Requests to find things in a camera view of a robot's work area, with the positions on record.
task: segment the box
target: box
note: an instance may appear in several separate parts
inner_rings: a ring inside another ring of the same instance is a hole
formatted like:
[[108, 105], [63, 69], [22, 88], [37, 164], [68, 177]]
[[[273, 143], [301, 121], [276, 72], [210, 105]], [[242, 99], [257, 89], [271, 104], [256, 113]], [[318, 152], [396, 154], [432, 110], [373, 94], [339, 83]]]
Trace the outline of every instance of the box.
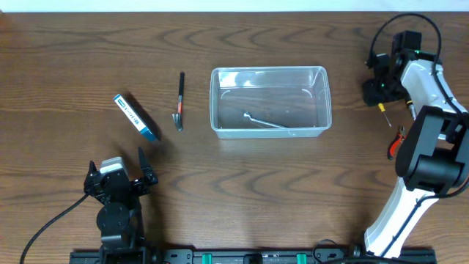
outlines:
[[[246, 112], [285, 128], [253, 122]], [[210, 82], [210, 123], [220, 139], [319, 136], [332, 125], [325, 68], [216, 68]]]

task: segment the wooden table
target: wooden table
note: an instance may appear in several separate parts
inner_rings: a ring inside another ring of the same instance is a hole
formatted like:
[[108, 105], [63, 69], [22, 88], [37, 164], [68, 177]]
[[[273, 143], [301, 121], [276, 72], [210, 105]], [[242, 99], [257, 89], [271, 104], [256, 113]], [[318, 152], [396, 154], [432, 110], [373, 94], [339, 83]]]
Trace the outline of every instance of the wooden table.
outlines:
[[[363, 65], [391, 13], [83, 13], [3, 14], [0, 25], [0, 262], [17, 263], [52, 217], [83, 195], [92, 159], [122, 156], [140, 177], [142, 146], [160, 183], [142, 197], [147, 237], [209, 248], [311, 248], [351, 243], [378, 216], [396, 181], [387, 146], [410, 125], [403, 102], [388, 104], [395, 128], [361, 99], [372, 77]], [[443, 35], [445, 77], [469, 105], [469, 19], [432, 13]], [[393, 34], [424, 33], [417, 18]], [[216, 67], [322, 65], [333, 125], [316, 139], [219, 140], [210, 127], [210, 73]], [[186, 72], [184, 131], [175, 112]], [[131, 92], [163, 131], [150, 144], [112, 98]], [[96, 249], [101, 204], [88, 198], [47, 229], [27, 263], [68, 263], [74, 249]], [[469, 196], [438, 202], [407, 245], [433, 246], [442, 263], [469, 262]]]

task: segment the green clip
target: green clip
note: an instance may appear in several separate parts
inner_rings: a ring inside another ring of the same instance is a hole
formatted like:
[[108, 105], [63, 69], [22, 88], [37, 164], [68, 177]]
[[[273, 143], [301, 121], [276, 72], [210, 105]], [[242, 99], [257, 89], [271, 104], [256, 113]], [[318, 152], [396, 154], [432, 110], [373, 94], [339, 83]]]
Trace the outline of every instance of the green clip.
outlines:
[[297, 264], [306, 264], [306, 254], [296, 255]]
[[202, 264], [212, 264], [212, 255], [202, 254]]

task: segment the wrench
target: wrench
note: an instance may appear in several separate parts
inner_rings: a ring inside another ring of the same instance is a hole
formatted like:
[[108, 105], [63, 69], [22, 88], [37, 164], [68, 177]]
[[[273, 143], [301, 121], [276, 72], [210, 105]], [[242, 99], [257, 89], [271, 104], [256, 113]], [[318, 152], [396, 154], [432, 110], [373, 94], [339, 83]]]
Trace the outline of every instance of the wrench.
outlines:
[[269, 126], [274, 127], [274, 128], [288, 128], [288, 127], [284, 127], [283, 125], [277, 125], [277, 124], [274, 124], [274, 123], [271, 123], [271, 122], [267, 122], [267, 121], [264, 121], [264, 120], [258, 120], [256, 118], [253, 118], [251, 113], [249, 113], [248, 111], [245, 112], [243, 114], [243, 116], [249, 118], [250, 121], [256, 122], [256, 123], [259, 123], [259, 124], [269, 125]]

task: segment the white wall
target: white wall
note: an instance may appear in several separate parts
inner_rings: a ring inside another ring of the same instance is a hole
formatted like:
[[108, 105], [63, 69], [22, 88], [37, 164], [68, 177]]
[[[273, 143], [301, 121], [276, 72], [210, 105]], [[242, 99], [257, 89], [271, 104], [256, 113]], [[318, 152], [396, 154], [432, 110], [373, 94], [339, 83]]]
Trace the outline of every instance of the white wall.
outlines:
[[0, 0], [3, 12], [469, 11], [469, 0]]

